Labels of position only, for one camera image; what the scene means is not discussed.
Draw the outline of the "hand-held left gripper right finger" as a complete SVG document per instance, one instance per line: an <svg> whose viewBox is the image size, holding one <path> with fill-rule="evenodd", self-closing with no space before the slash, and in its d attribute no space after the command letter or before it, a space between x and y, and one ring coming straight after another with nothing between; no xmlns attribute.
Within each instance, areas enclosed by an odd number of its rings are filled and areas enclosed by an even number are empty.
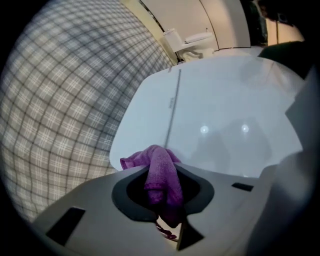
<svg viewBox="0 0 320 256"><path fill-rule="evenodd" d="M178 256L245 256L253 228L266 198L267 170L259 177L207 171L177 163L177 172L199 192L184 204L186 222L178 243Z"/></svg>

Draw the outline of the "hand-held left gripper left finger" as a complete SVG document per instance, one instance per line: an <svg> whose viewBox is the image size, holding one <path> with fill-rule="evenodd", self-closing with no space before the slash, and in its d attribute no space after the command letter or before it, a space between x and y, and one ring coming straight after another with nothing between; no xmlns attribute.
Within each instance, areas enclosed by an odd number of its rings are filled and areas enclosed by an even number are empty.
<svg viewBox="0 0 320 256"><path fill-rule="evenodd" d="M148 172L138 166L82 183L32 223L61 256L173 256L155 213L132 201L127 187Z"/></svg>

